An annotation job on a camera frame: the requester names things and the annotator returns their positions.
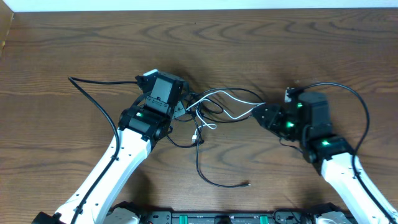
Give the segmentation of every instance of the white background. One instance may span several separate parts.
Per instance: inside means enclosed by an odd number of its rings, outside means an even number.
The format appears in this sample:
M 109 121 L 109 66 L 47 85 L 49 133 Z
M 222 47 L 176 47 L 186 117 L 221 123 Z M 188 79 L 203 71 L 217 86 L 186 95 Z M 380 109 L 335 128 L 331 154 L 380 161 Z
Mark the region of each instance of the white background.
M 398 7 L 398 0 L 3 0 L 14 12 Z

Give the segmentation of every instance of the green light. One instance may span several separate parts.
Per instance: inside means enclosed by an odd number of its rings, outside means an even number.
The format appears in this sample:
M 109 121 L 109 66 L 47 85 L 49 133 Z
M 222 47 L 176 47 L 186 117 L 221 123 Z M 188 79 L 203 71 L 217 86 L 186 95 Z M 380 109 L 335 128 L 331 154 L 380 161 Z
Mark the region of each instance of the green light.
M 323 146 L 328 146 L 328 145 L 330 145 L 330 143 L 329 143 L 328 141 L 324 140 L 324 141 L 322 142 L 322 145 L 323 145 Z
M 287 126 L 288 128 L 294 127 L 294 123 L 291 123 L 290 121 L 288 121 L 288 122 L 286 123 L 286 126 Z

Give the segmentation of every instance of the white wall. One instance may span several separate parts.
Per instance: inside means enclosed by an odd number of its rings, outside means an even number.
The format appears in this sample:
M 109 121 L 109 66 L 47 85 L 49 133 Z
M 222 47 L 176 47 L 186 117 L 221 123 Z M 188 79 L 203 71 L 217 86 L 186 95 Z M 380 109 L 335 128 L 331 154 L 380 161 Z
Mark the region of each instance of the white wall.
M 398 0 L 3 0 L 14 12 L 398 7 Z

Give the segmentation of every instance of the cable connector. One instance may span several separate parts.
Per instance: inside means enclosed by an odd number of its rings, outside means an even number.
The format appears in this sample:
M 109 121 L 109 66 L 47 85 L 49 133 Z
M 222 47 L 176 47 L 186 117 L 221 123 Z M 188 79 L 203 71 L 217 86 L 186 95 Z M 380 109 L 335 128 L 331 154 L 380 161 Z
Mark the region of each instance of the cable connector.
M 197 140 L 198 140 L 198 136 L 197 136 L 196 134 L 194 134 L 194 135 L 192 136 L 192 144 L 193 144 L 193 143 L 196 143 Z

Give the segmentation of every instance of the wooden table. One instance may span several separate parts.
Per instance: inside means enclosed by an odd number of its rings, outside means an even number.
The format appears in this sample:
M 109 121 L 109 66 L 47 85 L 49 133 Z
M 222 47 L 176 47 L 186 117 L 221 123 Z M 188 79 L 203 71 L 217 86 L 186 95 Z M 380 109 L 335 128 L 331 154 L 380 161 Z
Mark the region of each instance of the wooden table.
M 0 222 L 53 214 L 85 180 L 112 130 L 67 80 L 134 80 L 158 68 L 195 91 L 240 87 L 281 103 L 288 86 L 339 82 L 358 90 L 371 113 L 360 150 L 367 173 L 398 207 L 398 10 L 71 12 L 16 14 L 0 61 Z M 134 85 L 83 85 L 115 122 L 141 91 Z M 355 145 L 365 120 L 345 90 L 328 93 L 337 133 Z M 247 100 L 253 97 L 236 94 Z M 235 114 L 241 105 L 224 104 Z M 172 137 L 189 144 L 193 123 Z M 116 202 L 174 210 L 273 210 L 333 202 L 338 194 L 291 148 L 254 119 L 206 129 L 202 181 L 195 150 L 161 140 Z

